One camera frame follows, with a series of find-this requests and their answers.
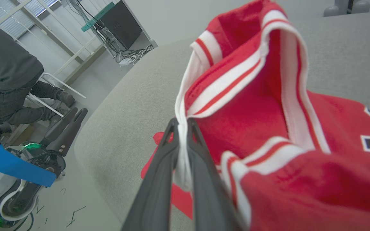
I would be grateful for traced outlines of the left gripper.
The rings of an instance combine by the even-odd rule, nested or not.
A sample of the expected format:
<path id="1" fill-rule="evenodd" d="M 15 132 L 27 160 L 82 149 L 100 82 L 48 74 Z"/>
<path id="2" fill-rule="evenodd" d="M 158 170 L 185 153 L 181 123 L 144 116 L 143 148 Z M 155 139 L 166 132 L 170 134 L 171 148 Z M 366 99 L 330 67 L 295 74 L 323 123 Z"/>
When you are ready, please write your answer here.
<path id="1" fill-rule="evenodd" d="M 72 108 L 50 127 L 40 143 L 27 141 L 19 146 L 9 146 L 8 152 L 56 174 L 57 178 L 63 178 L 66 175 L 63 157 L 67 155 L 87 113 L 86 108 Z"/>

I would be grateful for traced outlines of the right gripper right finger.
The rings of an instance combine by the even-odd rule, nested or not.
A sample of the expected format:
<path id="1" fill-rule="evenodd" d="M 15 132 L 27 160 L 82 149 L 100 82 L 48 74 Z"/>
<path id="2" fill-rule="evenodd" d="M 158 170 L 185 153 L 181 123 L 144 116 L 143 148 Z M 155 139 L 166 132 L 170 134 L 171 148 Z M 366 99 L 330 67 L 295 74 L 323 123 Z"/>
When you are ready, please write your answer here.
<path id="1" fill-rule="evenodd" d="M 193 183 L 193 219 L 197 231 L 245 231 L 209 153 L 201 130 L 188 119 L 187 152 Z"/>

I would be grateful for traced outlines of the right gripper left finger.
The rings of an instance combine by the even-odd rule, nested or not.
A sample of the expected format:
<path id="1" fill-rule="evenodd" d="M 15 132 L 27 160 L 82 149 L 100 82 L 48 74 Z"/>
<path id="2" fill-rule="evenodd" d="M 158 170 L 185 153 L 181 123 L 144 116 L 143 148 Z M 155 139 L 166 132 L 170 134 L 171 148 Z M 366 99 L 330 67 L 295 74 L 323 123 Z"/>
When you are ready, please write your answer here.
<path id="1" fill-rule="evenodd" d="M 123 231 L 168 231 L 170 229 L 172 175 L 179 154 L 178 121 L 172 118 L 153 156 Z"/>

